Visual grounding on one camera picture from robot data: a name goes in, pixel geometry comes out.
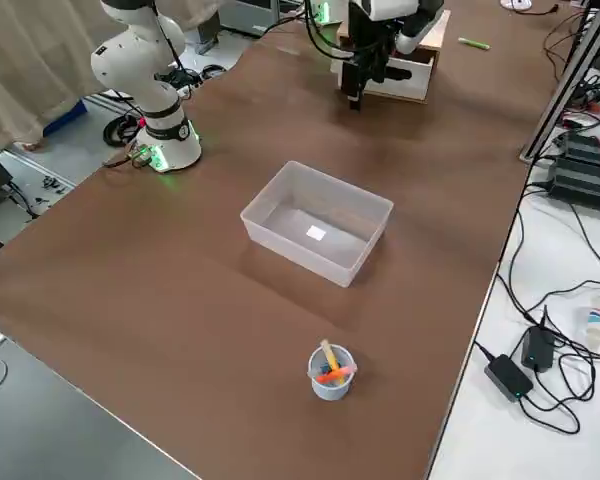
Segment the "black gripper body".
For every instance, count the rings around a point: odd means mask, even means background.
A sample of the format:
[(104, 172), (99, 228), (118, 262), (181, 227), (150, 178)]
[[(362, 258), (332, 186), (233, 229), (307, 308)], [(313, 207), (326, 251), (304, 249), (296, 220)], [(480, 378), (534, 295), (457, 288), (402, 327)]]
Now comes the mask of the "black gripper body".
[(371, 21), (368, 17), (350, 17), (347, 46), (354, 50), (351, 59), (371, 57), (387, 60), (393, 50), (397, 27), (395, 19)]

